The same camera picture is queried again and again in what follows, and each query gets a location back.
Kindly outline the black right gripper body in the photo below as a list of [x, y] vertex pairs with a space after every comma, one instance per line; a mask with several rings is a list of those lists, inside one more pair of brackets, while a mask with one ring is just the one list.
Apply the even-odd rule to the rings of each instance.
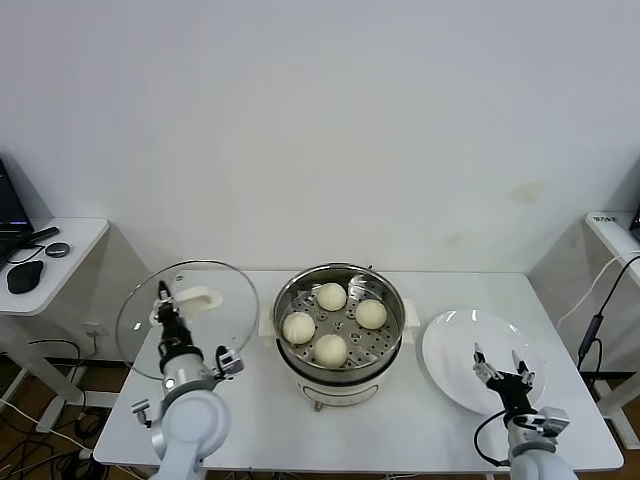
[[525, 383], [520, 375], [500, 373], [497, 377], [491, 377], [486, 386], [498, 394], [506, 415], [535, 413], [528, 397], [532, 386]]

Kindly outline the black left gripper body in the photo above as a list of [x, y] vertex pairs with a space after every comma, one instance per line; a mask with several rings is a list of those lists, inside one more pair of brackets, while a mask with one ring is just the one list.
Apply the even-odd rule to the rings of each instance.
[[191, 331], [183, 317], [176, 311], [160, 311], [157, 319], [162, 327], [158, 344], [161, 357], [175, 357], [194, 352]]

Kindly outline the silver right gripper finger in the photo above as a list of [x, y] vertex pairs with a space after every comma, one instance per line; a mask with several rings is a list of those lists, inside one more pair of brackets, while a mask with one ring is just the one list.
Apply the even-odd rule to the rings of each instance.
[[516, 350], [511, 351], [516, 371], [511, 376], [524, 385], [533, 385], [535, 373], [531, 371], [523, 357]]
[[473, 371], [484, 384], [499, 379], [499, 372], [486, 360], [484, 351], [478, 343], [474, 344], [473, 358]]

